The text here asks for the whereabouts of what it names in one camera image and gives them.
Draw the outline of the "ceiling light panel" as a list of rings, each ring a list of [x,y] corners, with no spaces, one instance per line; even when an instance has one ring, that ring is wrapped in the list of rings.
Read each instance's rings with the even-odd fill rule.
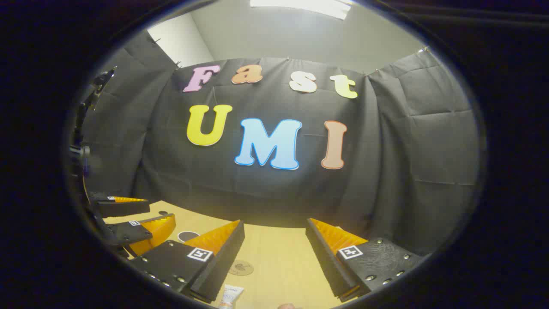
[[[352,0],[250,0],[251,7],[279,7],[300,9],[344,20],[349,13]]]

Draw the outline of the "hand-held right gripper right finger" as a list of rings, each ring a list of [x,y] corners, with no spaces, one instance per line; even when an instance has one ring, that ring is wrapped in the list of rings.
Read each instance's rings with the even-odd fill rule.
[[[395,282],[424,259],[384,237],[367,240],[314,218],[307,219],[305,233],[342,303]]]

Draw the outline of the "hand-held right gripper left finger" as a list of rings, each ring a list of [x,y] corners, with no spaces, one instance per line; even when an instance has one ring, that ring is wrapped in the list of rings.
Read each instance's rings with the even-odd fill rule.
[[[184,243],[167,240],[129,263],[165,289],[212,303],[244,239],[244,223],[236,220]]]

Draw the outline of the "round wooden coaster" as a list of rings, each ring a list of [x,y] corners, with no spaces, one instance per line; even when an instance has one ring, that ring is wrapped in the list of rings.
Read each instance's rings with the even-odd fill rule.
[[[235,276],[248,276],[254,272],[254,267],[247,261],[235,260],[228,272]]]

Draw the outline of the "black backdrop cloth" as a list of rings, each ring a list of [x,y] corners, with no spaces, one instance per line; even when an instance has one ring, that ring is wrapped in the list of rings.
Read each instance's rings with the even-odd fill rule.
[[[300,227],[313,217],[418,255],[472,211],[479,129],[445,65],[419,52],[363,73],[283,58],[208,61],[221,70],[184,92],[140,33],[84,121],[88,190],[166,201],[226,220]]]

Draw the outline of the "white toothpaste tube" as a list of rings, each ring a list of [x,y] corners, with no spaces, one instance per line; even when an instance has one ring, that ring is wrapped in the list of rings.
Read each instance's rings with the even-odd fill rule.
[[[225,284],[223,288],[222,299],[218,304],[218,309],[235,309],[235,302],[243,293],[244,288]]]

